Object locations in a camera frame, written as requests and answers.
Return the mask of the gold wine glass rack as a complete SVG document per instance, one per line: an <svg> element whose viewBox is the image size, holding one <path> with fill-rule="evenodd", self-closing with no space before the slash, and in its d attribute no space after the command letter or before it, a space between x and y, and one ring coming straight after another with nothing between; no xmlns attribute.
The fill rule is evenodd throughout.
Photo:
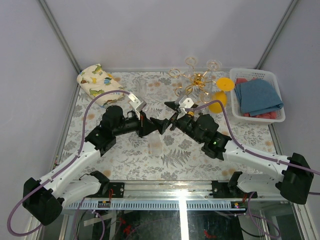
<svg viewBox="0 0 320 240"><path fill-rule="evenodd" d="M182 79L182 83L180 86L178 86L174 93L177 97L179 96L188 96L188 97L195 97L197 105L204 105L200 102L199 94L200 92L206 92L205 86L206 86L206 78L207 78L208 70L204 73L196 72L194 75L190 78L186 77L184 73L181 73L181 71L177 68L171 69L168 74L171 78L174 79Z"/></svg>

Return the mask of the short clear wine glass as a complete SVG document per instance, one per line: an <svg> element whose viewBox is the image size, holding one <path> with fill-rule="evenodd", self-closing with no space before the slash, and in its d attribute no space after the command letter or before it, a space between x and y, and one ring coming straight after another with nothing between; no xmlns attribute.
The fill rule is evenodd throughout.
<svg viewBox="0 0 320 240"><path fill-rule="evenodd" d="M195 73L195 66L198 63L198 59L194 56L189 56L185 59L185 63L188 65L188 70L184 73L187 78L191 78Z"/></svg>

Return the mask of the yellow plastic goblet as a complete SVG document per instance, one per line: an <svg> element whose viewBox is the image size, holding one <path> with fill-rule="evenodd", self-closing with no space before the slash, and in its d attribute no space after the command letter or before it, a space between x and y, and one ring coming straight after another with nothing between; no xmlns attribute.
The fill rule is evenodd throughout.
<svg viewBox="0 0 320 240"><path fill-rule="evenodd" d="M210 112L214 114L219 114L223 111L223 109L227 105L227 101L228 101L227 92L230 92L231 90L233 90L235 87L235 84L228 77L221 77L215 83L219 91L215 92L212 95L211 101L218 100L222 103L222 106L218 102L215 102L209 105L208 109L210 110Z"/></svg>

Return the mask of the slim clear champagne flute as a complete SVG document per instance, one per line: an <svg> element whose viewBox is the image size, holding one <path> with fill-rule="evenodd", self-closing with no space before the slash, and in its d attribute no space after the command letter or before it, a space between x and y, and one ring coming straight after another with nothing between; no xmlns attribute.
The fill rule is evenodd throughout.
<svg viewBox="0 0 320 240"><path fill-rule="evenodd" d="M208 68L208 76L205 80L205 91L211 93L213 89L213 83L215 82L215 72L219 71L222 67L222 63L218 60L210 59L207 61L206 66Z"/></svg>

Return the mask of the tall clear flute glass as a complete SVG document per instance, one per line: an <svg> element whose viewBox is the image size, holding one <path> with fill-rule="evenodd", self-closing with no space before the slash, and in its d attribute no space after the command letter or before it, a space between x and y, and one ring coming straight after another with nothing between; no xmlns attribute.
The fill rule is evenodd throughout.
<svg viewBox="0 0 320 240"><path fill-rule="evenodd" d="M159 156L162 154L163 144L160 136L157 133L152 133L148 138L148 150L153 156Z"/></svg>

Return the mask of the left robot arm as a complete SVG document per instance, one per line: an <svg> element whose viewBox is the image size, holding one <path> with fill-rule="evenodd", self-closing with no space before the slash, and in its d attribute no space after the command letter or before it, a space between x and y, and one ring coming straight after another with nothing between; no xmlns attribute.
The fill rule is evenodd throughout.
<svg viewBox="0 0 320 240"><path fill-rule="evenodd" d="M103 173L93 171L83 180L76 180L76 176L106 154L116 144L117 136L135 132L144 137L156 130L156 119L148 118L143 111L124 115L120 106L109 106L99 125L82 139L79 150L40 179L31 177L24 183L22 206L47 226L71 203L92 195L105 197L110 181Z"/></svg>

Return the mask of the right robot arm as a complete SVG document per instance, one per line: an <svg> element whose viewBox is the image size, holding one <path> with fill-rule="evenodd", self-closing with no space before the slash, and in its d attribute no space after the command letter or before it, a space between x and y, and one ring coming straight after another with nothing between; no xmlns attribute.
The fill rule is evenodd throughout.
<svg viewBox="0 0 320 240"><path fill-rule="evenodd" d="M315 171L303 155L293 153L286 156L255 150L240 144L232 133L225 135L219 132L219 125L209 114L195 118L186 112L179 117L180 111L175 102L167 101L165 105L175 110L170 119L151 118L160 134L167 128L179 129L202 144L201 150L208 157L246 165L261 172L258 177L235 172L227 188L231 196L237 198L244 193L260 192L280 194L295 204L307 202Z"/></svg>

